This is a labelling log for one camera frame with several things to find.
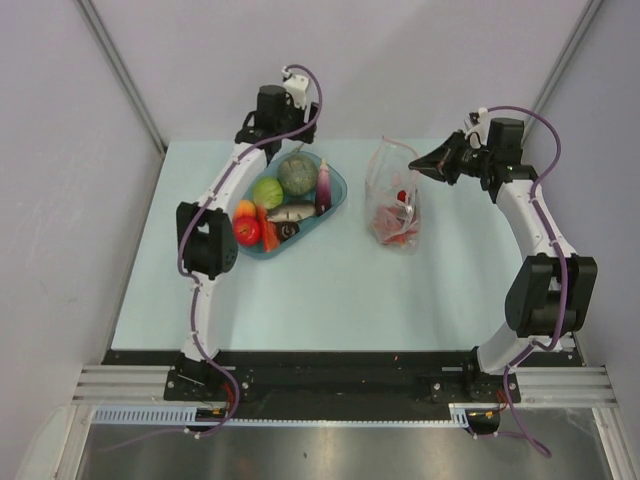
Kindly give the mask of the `clear zip top bag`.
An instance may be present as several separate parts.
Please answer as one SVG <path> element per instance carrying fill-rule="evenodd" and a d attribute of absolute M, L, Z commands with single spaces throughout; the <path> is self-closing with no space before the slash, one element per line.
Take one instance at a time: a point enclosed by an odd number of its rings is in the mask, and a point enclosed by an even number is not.
<path fill-rule="evenodd" d="M 365 223 L 383 246 L 405 252 L 417 249 L 421 227 L 418 173 L 408 168 L 418 158 L 409 145 L 383 137 L 365 177 Z"/>

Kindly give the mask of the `red cherry tomato bunch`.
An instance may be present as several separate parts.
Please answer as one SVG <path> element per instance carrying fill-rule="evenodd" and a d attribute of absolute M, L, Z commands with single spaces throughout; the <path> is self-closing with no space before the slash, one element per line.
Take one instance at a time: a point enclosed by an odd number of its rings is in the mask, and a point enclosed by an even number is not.
<path fill-rule="evenodd" d="M 419 239 L 420 212 L 416 190 L 400 190 L 393 202 L 380 202 L 373 210 L 371 231 L 386 246 L 413 248 Z"/>

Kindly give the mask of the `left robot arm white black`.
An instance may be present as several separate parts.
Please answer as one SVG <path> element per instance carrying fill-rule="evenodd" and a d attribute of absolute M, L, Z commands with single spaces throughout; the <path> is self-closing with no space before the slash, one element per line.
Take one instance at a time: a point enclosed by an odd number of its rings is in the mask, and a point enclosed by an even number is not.
<path fill-rule="evenodd" d="M 237 203 L 269 165 L 282 141 L 312 143 L 321 101 L 309 102 L 309 78 L 295 74 L 280 85 L 262 86 L 256 108 L 246 117 L 234 139 L 234 149 L 211 187 L 194 203 L 176 210 L 178 270 L 193 281 L 189 339 L 174 371 L 197 398 L 214 397 L 226 381 L 210 364 L 207 351 L 211 300 L 220 277 L 238 256 L 232 220 Z"/>

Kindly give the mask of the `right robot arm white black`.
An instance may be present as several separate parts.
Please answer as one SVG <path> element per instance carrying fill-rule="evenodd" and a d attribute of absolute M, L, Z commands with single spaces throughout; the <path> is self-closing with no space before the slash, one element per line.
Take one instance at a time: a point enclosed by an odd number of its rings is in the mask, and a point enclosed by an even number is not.
<path fill-rule="evenodd" d="M 475 350 L 477 367 L 461 376 L 463 393 L 484 401 L 497 389 L 495 375 L 515 368 L 534 351 L 551 352 L 585 322 L 597 278 L 594 258 L 565 239 L 547 207 L 544 175 L 522 161 L 525 123 L 503 117 L 505 107 L 470 113 L 466 126 L 409 163 L 410 170 L 455 185 L 476 178 L 506 218 L 522 265 L 506 295 L 505 321 Z"/>

